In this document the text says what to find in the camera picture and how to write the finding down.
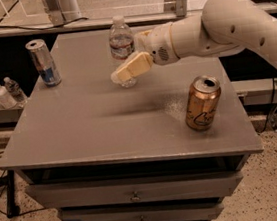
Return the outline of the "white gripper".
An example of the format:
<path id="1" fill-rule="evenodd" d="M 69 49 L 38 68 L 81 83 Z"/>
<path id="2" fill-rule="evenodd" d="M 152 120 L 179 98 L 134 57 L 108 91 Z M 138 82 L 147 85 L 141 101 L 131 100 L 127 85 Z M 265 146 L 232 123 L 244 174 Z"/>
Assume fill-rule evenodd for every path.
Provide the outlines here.
<path id="1" fill-rule="evenodd" d="M 135 51 L 111 74 L 112 82 L 121 84 L 150 71 L 153 63 L 169 65 L 179 57 L 171 43 L 172 23 L 158 25 L 154 29 L 135 33 Z"/>

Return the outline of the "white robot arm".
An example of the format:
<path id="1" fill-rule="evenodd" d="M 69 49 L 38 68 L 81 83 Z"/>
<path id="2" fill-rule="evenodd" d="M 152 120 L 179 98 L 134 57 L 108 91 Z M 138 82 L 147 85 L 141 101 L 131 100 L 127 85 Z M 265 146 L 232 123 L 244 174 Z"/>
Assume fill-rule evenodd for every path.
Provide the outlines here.
<path id="1" fill-rule="evenodd" d="M 135 50 L 112 74 L 121 85 L 154 65 L 217 57 L 246 48 L 277 69 L 277 18 L 251 0 L 208 0 L 198 16 L 166 22 L 135 36 Z"/>

